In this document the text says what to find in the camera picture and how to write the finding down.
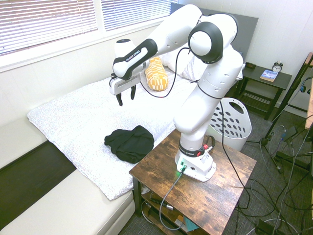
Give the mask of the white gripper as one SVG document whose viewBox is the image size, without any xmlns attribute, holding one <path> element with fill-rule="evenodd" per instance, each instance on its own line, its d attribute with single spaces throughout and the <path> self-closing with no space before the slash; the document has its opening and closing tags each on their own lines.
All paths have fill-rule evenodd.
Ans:
<svg viewBox="0 0 313 235">
<path fill-rule="evenodd" d="M 110 82 L 110 93 L 115 95 L 120 106 L 123 106 L 121 93 L 129 88 L 131 88 L 131 100 L 134 100 L 136 92 L 136 84 L 140 83 L 140 75 L 131 77 L 128 80 L 123 80 L 121 78 L 114 78 Z"/>
</svg>

